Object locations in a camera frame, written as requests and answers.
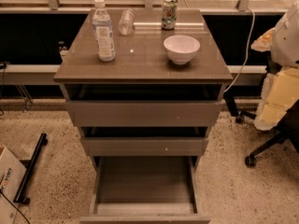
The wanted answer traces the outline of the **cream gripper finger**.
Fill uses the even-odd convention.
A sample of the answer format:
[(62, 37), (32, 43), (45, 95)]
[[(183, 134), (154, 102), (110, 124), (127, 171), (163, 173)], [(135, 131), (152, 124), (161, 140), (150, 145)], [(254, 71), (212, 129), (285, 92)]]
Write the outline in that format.
[(299, 69), (283, 68), (267, 74), (262, 87), (254, 126), (262, 131), (271, 130), (299, 100)]
[(270, 51), (272, 46), (272, 36), (274, 32), (275, 28), (271, 28), (266, 31), (251, 44), (251, 48), (260, 52)]

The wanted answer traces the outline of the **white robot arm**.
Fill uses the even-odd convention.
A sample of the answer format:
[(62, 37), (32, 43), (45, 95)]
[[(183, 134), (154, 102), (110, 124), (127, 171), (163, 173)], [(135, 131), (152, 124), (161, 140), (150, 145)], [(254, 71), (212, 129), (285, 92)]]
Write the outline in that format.
[(275, 75), (267, 74), (262, 87), (254, 125), (271, 130), (299, 100), (299, 1), (281, 17), (276, 26), (251, 45), (253, 50), (269, 51), (271, 60), (281, 66)]

